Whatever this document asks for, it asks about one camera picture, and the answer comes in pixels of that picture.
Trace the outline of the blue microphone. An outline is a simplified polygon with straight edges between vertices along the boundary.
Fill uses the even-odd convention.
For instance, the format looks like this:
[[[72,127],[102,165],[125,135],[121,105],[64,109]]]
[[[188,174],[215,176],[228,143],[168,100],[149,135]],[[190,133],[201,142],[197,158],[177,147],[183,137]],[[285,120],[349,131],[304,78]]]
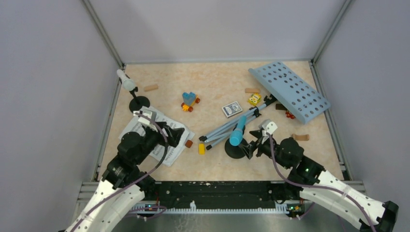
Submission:
[[[224,150],[230,158],[240,159],[238,146],[240,144],[247,144],[243,138],[246,121],[247,117],[241,116],[230,134],[229,139],[225,142]]]

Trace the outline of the sheet music page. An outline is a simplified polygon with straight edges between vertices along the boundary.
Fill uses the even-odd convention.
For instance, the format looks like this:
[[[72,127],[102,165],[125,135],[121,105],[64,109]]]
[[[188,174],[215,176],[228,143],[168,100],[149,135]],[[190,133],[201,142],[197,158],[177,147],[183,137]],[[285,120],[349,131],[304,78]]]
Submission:
[[[136,164],[147,156],[172,166],[195,135],[187,126],[175,121],[154,107],[142,107],[118,137],[118,151]]]

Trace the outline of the white microphone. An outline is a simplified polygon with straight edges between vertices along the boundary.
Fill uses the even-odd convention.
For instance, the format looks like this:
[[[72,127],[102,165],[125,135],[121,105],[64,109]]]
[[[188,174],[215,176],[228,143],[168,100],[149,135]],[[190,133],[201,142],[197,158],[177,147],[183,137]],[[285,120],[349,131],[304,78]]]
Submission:
[[[136,95],[136,92],[138,92],[136,83],[130,79],[123,70],[118,69],[117,76],[119,77],[121,86],[132,95],[132,100],[129,103],[129,110],[132,113],[140,110],[143,106],[150,107],[150,101],[147,97]]]

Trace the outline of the light blue music stand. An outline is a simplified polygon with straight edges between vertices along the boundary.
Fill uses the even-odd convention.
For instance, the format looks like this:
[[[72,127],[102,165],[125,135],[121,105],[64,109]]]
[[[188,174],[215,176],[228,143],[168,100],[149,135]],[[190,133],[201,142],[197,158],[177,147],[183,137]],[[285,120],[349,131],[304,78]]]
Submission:
[[[210,63],[210,81],[206,84],[210,95],[208,102],[220,106],[229,100],[244,100],[246,88],[257,88],[267,99],[244,111],[248,116],[246,130],[252,131],[257,124],[271,119],[278,125],[276,140],[309,134],[310,140],[301,146],[311,153],[335,153],[325,113],[330,102],[314,85],[313,74],[306,61],[273,62],[262,65],[258,62]],[[276,110],[282,104],[295,119],[287,118],[286,111]]]

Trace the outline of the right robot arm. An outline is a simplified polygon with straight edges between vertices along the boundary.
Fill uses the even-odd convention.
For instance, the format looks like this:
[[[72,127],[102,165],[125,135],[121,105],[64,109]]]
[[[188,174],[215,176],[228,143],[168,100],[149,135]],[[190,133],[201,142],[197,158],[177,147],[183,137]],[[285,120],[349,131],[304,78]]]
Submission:
[[[311,201],[333,212],[361,232],[391,232],[398,215],[398,205],[392,201],[380,202],[357,191],[336,178],[322,165],[304,155],[304,149],[292,138],[279,144],[264,130],[251,134],[256,141],[243,140],[237,147],[247,157],[255,153],[266,155],[273,161],[274,168],[289,169],[284,177],[283,192],[289,199],[298,197]]]

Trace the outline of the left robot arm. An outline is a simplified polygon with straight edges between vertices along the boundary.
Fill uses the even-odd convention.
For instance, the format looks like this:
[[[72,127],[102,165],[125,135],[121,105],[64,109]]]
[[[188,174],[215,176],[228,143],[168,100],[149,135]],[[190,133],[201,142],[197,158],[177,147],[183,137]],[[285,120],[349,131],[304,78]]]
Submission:
[[[131,131],[122,136],[117,155],[108,163],[97,189],[66,231],[110,232],[138,202],[154,196],[152,171],[142,172],[138,166],[160,145],[164,147],[161,165],[169,148],[178,146],[185,129],[172,129],[165,122],[143,129],[144,135]]]

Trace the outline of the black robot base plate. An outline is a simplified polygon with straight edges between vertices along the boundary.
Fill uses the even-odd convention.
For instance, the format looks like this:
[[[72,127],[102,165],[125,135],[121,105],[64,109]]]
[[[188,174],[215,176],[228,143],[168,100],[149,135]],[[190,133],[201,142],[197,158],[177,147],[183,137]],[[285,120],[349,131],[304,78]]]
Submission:
[[[307,210],[295,187],[283,181],[161,181],[152,185],[144,201],[168,209],[273,209],[284,206],[291,212]]]

